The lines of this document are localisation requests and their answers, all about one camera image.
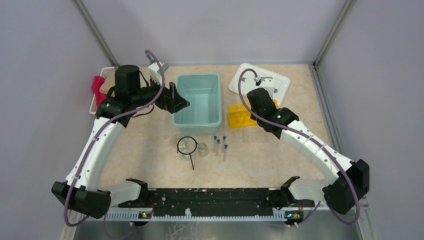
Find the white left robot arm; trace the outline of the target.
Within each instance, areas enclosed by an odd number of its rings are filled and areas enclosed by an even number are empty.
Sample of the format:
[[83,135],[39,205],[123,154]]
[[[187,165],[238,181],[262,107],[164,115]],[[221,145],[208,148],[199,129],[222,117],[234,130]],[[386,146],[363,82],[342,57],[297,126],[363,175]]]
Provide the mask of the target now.
[[149,203],[150,193],[143,181],[130,178],[103,188],[99,188],[99,182],[112,148],[138,110],[156,105],[174,114],[190,106],[173,82],[165,83],[166,69],[162,62],[150,64],[147,86],[141,86],[138,66],[122,65],[115,70],[115,85],[97,108],[91,134],[77,163],[64,181],[56,181],[51,187],[65,214],[72,210],[100,219],[110,207],[124,202],[131,201],[138,207]]

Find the yellow test tube rack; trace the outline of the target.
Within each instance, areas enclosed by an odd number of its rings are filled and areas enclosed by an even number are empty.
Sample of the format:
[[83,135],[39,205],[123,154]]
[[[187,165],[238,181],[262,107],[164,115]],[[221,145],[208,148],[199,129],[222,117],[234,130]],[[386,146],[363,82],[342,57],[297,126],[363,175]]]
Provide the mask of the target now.
[[231,104],[228,106],[229,113],[227,115],[228,126],[230,129],[242,127],[257,126],[257,121],[251,119],[251,113],[242,104]]

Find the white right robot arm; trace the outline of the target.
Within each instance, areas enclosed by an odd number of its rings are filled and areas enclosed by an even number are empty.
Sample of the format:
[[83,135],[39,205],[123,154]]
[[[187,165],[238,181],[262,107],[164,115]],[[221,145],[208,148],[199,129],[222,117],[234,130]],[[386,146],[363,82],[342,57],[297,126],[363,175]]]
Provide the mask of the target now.
[[251,118],[266,132],[293,146],[325,177],[324,180],[292,177],[283,185],[284,204],[295,206],[300,200],[325,202],[342,215],[360,207],[359,200],[370,190],[370,166],[366,161],[354,161],[334,150],[313,134],[293,111],[277,108],[265,89],[250,91],[247,99]]

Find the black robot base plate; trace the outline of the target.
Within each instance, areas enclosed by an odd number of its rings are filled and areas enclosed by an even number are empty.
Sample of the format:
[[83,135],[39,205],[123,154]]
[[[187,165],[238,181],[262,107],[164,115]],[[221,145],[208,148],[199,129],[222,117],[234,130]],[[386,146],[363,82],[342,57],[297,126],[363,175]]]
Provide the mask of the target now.
[[155,217],[270,217],[275,210],[315,207],[280,188],[151,188],[120,208],[152,208]]

